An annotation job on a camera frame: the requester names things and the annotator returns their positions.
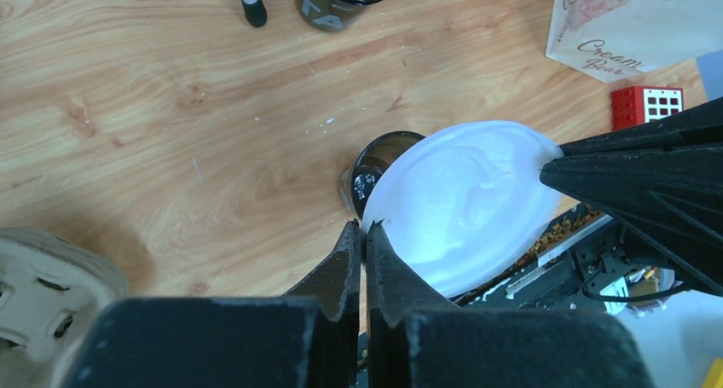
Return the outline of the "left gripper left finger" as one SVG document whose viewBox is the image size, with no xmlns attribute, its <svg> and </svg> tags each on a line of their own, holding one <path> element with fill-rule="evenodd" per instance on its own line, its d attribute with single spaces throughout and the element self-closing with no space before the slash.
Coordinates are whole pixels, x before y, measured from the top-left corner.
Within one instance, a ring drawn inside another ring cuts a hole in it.
<svg viewBox="0 0 723 388">
<path fill-rule="evenodd" d="M 331 253 L 285 292 L 318 303 L 310 335 L 308 387 L 356 385 L 361 256 L 362 234 L 354 219 L 345 224 Z"/>
</svg>

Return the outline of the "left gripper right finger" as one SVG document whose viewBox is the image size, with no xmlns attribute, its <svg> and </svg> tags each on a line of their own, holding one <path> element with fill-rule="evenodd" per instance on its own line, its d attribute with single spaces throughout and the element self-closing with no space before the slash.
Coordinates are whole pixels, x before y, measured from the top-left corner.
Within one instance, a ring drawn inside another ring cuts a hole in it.
<svg viewBox="0 0 723 388">
<path fill-rule="evenodd" d="M 368 383 L 422 387 L 434 357 L 434 320 L 458 309 L 396 254 L 382 223 L 366 235 Z"/>
</svg>

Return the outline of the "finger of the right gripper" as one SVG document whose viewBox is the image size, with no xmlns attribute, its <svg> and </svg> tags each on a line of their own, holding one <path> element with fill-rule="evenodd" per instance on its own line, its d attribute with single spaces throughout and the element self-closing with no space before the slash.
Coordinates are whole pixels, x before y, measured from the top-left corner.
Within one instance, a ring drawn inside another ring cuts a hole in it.
<svg viewBox="0 0 723 388">
<path fill-rule="evenodd" d="M 561 146 L 566 156 L 722 142 L 722 99 L 706 102 L 658 121 L 591 136 Z"/>
<path fill-rule="evenodd" d="M 611 215 L 689 275 L 722 294 L 722 150 L 665 148 L 572 155 L 542 183 Z"/>
</svg>

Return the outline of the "black coffee cup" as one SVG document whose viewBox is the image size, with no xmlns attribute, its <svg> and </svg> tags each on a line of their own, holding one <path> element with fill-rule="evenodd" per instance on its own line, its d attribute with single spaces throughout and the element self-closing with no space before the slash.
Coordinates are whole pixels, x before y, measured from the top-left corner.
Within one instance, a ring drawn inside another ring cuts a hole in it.
<svg viewBox="0 0 723 388">
<path fill-rule="evenodd" d="M 375 138 L 343 171 L 338 191 L 345 209 L 362 219 L 368 198 L 385 171 L 425 136 L 399 130 Z"/>
</svg>

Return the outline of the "white plastic cup lid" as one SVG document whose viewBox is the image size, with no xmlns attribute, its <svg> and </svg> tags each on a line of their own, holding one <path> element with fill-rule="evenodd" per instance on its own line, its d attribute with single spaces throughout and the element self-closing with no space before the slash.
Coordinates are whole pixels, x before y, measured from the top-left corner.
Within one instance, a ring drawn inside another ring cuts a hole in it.
<svg viewBox="0 0 723 388">
<path fill-rule="evenodd" d="M 541 182 L 561 147 L 512 121 L 477 121 L 414 144 L 382 174 L 361 225 L 447 298 L 502 274 L 538 240 L 562 195 Z"/>
</svg>

